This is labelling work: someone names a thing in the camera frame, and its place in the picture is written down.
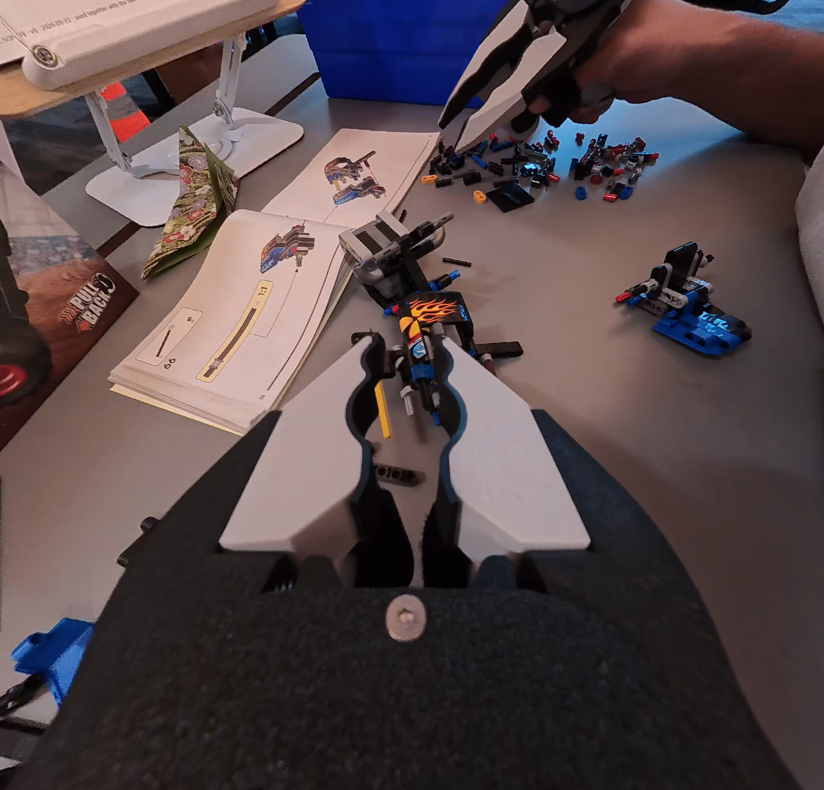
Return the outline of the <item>open lego instruction booklet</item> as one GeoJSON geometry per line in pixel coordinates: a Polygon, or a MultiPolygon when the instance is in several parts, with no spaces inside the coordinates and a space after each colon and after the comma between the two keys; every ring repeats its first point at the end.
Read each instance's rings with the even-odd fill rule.
{"type": "Polygon", "coordinates": [[[261,212],[237,210],[112,391],[237,435],[278,404],[354,264],[339,234],[390,213],[436,133],[338,131],[261,212]]]}

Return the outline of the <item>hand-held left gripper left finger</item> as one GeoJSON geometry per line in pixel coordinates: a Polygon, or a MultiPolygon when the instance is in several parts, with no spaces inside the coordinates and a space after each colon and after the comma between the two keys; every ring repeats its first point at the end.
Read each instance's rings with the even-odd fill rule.
{"type": "Polygon", "coordinates": [[[366,378],[367,336],[283,406],[224,529],[222,548],[347,554],[357,543],[348,499],[363,448],[346,421],[366,378]]]}

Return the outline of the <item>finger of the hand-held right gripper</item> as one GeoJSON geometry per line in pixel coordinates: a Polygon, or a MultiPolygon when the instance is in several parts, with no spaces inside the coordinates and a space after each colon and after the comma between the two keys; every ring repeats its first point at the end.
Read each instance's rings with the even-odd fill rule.
{"type": "Polygon", "coordinates": [[[438,126],[446,128],[478,96],[485,112],[479,129],[488,133],[503,127],[509,133],[530,133],[537,115],[528,106],[534,99],[536,52],[531,48],[534,22],[526,0],[516,0],[484,37],[459,82],[449,95],[438,126]]]}
{"type": "Polygon", "coordinates": [[[524,90],[566,41],[554,27],[537,37],[533,37],[529,27],[496,27],[484,38],[456,85],[456,99],[481,96],[486,86],[491,91],[485,103],[466,121],[456,140],[458,152],[475,146],[495,127],[511,122],[527,110],[524,90]],[[498,58],[508,64],[509,48],[519,49],[521,40],[527,46],[517,56],[515,68],[503,77],[498,58]]]}

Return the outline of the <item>white cloth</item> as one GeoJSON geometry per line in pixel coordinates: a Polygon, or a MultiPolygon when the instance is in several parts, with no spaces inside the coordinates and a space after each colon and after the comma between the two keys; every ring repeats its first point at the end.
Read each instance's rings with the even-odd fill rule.
{"type": "Polygon", "coordinates": [[[806,169],[806,176],[795,204],[798,247],[803,266],[823,320],[823,150],[806,169]]]}

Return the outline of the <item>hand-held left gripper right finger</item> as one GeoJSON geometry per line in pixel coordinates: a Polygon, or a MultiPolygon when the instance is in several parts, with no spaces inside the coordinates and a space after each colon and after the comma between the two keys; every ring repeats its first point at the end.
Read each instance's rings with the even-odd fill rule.
{"type": "Polygon", "coordinates": [[[440,425],[449,436],[433,506],[465,555],[587,548],[590,536],[529,404],[447,336],[433,338],[440,425]]]}

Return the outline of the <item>blue plastic part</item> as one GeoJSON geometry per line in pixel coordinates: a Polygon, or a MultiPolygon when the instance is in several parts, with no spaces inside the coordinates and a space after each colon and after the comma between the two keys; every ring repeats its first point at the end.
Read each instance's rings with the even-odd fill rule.
{"type": "Polygon", "coordinates": [[[63,618],[47,632],[32,633],[11,653],[15,671],[45,678],[58,707],[77,673],[95,624],[63,618]]]}

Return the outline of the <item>black lego truck chassis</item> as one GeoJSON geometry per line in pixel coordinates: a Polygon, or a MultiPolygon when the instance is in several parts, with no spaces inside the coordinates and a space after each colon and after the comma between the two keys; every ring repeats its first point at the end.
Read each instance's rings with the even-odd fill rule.
{"type": "Polygon", "coordinates": [[[385,316],[394,315],[400,325],[401,344],[390,354],[391,370],[403,382],[401,398],[412,416],[417,393],[423,410],[439,424],[440,384],[434,372],[433,337],[444,335],[453,326],[460,345],[490,372],[495,359],[520,357],[520,342],[492,342],[476,345],[474,326],[462,295],[448,287],[459,278],[454,270],[429,280],[418,260],[438,249],[445,240],[445,224],[454,218],[445,214],[424,221],[414,229],[390,212],[380,212],[373,221],[346,229],[339,235],[342,248],[354,258],[354,275],[385,316]]]}

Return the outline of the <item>lego set box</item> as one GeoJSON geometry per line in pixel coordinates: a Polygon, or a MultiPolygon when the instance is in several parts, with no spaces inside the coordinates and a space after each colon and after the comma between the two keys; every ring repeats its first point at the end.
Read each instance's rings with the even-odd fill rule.
{"type": "Polygon", "coordinates": [[[1,165],[1,446],[138,296],[1,165]]]}

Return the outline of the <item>person's right hand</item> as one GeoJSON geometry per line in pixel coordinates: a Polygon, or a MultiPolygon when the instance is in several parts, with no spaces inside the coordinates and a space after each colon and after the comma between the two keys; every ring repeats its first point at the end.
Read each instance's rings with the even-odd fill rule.
{"type": "Polygon", "coordinates": [[[592,56],[573,71],[581,93],[571,119],[592,124],[612,104],[639,104],[669,95],[684,48],[714,13],[680,0],[632,0],[607,29],[592,56]]]}

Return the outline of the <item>blue lego hood assembly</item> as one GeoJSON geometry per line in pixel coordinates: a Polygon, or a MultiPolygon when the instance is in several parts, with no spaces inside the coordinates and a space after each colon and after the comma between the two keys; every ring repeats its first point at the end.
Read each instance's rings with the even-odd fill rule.
{"type": "Polygon", "coordinates": [[[710,356],[720,356],[751,339],[751,329],[713,305],[714,287],[697,277],[714,260],[695,242],[670,250],[650,277],[615,298],[615,303],[640,306],[658,318],[653,330],[710,356]]]}

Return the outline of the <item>black flat lego panel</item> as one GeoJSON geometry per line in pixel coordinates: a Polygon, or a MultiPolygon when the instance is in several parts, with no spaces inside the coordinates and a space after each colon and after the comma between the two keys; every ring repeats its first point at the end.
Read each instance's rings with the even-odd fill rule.
{"type": "Polygon", "coordinates": [[[535,198],[521,187],[516,180],[502,182],[500,186],[495,186],[486,193],[486,198],[504,213],[512,212],[535,202],[535,198]]]}

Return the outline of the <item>wooden stand board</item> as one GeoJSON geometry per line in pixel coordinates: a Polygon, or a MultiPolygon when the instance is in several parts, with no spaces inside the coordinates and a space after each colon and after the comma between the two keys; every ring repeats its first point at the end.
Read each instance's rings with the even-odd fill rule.
{"type": "Polygon", "coordinates": [[[110,68],[89,76],[81,81],[45,91],[30,83],[22,71],[22,58],[2,64],[2,118],[22,118],[63,103],[88,92],[93,92],[111,82],[141,73],[160,64],[178,59],[203,47],[269,23],[298,9],[306,0],[276,0],[276,3],[262,12],[244,17],[214,30],[202,32],[178,44],[145,54],[127,64],[110,68]]]}

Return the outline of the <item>person's right forearm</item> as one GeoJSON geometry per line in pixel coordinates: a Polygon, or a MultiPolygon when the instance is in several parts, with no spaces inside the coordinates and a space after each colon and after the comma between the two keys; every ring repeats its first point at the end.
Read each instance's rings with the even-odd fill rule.
{"type": "Polygon", "coordinates": [[[703,10],[679,95],[743,132],[814,158],[823,143],[823,36],[703,10]]]}

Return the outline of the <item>pile of small lego pieces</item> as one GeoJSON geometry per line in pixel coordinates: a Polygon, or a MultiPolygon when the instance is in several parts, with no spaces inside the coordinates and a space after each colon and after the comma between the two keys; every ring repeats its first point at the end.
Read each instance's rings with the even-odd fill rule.
{"type": "MultiPolygon", "coordinates": [[[[611,144],[605,133],[590,140],[584,133],[576,133],[573,149],[579,151],[579,157],[571,159],[568,179],[577,201],[628,200],[644,170],[659,158],[640,136],[630,142],[611,144]]],[[[430,188],[463,185],[476,203],[484,204],[491,203],[486,198],[489,190],[516,180],[536,199],[562,181],[559,151],[559,137],[550,128],[541,140],[534,142],[516,142],[491,133],[464,152],[439,143],[421,183],[430,188]]]]}

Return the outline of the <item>blue plastic bin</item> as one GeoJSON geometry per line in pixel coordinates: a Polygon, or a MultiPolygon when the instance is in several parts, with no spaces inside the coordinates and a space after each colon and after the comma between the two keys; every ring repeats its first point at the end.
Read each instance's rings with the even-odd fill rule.
{"type": "Polygon", "coordinates": [[[508,0],[307,0],[331,98],[443,106],[508,0]]]}

